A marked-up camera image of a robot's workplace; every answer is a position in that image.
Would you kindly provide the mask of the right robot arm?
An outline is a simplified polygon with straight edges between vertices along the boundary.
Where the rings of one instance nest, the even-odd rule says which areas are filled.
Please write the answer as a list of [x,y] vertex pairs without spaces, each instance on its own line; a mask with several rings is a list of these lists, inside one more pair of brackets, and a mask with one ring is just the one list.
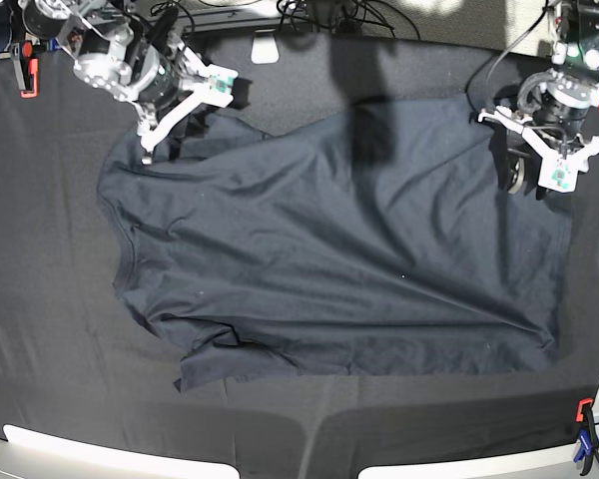
[[128,1],[9,1],[25,33],[54,40],[73,59],[74,75],[87,85],[131,105],[144,156],[196,107],[182,108],[208,65],[176,29],[181,7],[171,1],[151,24]]

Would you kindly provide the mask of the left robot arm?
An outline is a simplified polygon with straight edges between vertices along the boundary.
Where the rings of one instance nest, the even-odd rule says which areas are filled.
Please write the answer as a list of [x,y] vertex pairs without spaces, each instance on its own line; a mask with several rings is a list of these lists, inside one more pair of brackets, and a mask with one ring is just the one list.
[[537,199],[572,193],[599,155],[599,136],[582,134],[587,115],[599,111],[599,1],[547,1],[539,16],[549,22],[551,66],[528,76],[513,107],[489,96],[477,120],[498,124],[512,140],[503,176],[514,195],[533,183]]

